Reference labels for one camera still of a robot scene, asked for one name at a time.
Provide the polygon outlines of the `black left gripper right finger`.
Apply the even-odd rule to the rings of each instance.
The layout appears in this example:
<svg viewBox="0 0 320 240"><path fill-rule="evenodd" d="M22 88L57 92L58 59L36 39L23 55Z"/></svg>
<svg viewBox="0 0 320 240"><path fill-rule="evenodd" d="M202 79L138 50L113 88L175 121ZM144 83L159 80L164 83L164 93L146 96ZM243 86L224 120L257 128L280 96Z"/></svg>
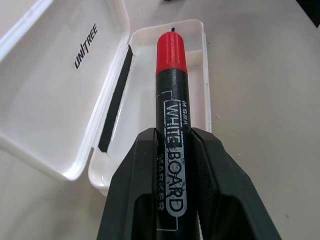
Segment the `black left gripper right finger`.
<svg viewBox="0 0 320 240"><path fill-rule="evenodd" d="M186 240L281 239L254 184L212 133L191 129L192 200Z"/></svg>

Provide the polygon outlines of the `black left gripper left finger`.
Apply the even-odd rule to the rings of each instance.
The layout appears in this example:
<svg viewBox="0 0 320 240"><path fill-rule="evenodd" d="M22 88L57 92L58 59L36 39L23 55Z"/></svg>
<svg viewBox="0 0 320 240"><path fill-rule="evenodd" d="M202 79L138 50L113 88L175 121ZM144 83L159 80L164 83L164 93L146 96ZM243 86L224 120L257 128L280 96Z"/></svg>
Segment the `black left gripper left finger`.
<svg viewBox="0 0 320 240"><path fill-rule="evenodd" d="M161 240L163 160L155 128L139 133L115 171L108 190L98 240Z"/></svg>

